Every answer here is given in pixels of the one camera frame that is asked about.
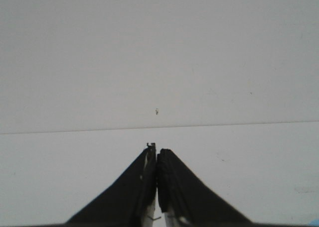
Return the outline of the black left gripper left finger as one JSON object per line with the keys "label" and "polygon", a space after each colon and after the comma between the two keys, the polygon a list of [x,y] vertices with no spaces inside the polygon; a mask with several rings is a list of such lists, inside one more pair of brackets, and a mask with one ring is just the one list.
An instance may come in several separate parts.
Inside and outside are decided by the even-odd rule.
{"label": "black left gripper left finger", "polygon": [[109,188],[67,223],[152,224],[155,221],[156,163],[156,144],[148,143]]}

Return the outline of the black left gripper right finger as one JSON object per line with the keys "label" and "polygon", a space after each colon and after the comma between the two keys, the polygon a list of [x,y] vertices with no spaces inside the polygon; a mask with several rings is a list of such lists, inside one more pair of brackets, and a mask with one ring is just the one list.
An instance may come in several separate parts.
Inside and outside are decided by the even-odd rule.
{"label": "black left gripper right finger", "polygon": [[170,149],[157,155],[158,200],[167,224],[250,224]]}

